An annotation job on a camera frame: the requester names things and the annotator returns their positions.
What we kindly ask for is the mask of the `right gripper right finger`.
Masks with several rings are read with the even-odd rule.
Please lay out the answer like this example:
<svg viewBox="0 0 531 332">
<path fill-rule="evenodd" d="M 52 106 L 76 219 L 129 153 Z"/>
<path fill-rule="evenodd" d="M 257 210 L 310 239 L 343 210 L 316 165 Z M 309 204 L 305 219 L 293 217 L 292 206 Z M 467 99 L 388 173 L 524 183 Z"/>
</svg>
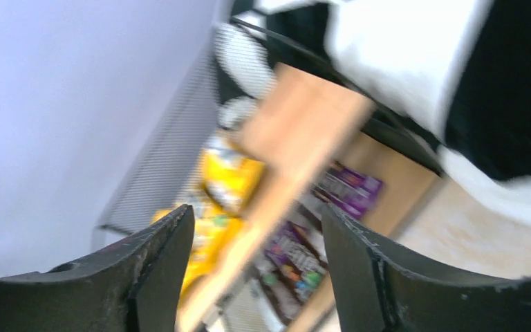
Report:
<svg viewBox="0 0 531 332">
<path fill-rule="evenodd" d="M 531 277 L 503 279 L 441 263 L 330 203 L 322 228 L 343 331 L 531 331 Z"/>
</svg>

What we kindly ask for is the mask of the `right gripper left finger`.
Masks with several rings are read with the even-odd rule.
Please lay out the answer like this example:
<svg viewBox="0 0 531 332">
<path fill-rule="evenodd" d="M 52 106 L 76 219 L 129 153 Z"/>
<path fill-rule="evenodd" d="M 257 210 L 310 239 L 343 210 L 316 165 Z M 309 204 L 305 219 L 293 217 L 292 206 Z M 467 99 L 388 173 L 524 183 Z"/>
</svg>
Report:
<svg viewBox="0 0 531 332">
<path fill-rule="evenodd" d="M 194 225 L 182 205 L 48 272 L 0 278 L 0 331 L 174 331 Z"/>
</svg>

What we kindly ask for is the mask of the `purple M&M candy bag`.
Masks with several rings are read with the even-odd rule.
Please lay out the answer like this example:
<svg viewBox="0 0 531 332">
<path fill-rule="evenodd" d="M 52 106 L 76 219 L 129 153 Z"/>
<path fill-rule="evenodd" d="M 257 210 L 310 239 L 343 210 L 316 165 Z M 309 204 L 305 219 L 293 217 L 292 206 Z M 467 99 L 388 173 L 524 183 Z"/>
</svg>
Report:
<svg viewBox="0 0 531 332">
<path fill-rule="evenodd" d="M 297 317 L 327 274 L 311 232 L 286 221 L 254 260 L 251 291 L 271 331 L 282 331 Z"/>
</svg>

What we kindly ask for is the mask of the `yellow peanut M&M bag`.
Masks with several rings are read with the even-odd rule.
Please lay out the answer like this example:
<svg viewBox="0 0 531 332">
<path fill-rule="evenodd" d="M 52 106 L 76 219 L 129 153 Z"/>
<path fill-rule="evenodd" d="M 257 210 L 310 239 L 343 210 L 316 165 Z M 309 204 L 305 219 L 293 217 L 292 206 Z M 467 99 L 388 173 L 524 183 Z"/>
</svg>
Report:
<svg viewBox="0 0 531 332">
<path fill-rule="evenodd" d="M 181 196 L 181 203 L 193 207 L 195 218 L 192 249 L 180 291 L 184 298 L 194 282 L 214 272 L 224 248 L 243 227 L 239 216 L 243 197 L 218 194 L 214 198 L 196 187 Z"/>
</svg>

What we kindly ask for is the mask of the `purple brown M&M bag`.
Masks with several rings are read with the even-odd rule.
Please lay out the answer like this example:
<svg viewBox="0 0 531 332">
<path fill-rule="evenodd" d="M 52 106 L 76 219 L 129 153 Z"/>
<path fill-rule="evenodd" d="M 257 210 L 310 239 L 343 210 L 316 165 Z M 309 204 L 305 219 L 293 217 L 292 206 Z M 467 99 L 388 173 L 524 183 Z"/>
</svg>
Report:
<svg viewBox="0 0 531 332">
<path fill-rule="evenodd" d="M 360 220 L 375 207 L 383 188 L 382 180 L 333 162 L 315 183 L 312 193 Z"/>
</svg>

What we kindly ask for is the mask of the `yellow candy bag back side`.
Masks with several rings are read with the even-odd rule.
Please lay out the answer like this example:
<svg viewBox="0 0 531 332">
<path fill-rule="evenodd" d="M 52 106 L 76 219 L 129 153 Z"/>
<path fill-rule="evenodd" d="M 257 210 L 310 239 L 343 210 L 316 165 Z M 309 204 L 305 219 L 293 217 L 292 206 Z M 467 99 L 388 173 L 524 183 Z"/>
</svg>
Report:
<svg viewBox="0 0 531 332">
<path fill-rule="evenodd" d="M 203 185 L 232 215 L 242 215 L 265 171 L 264 162 L 247 155 L 224 131 L 215 131 L 201 152 Z"/>
</svg>

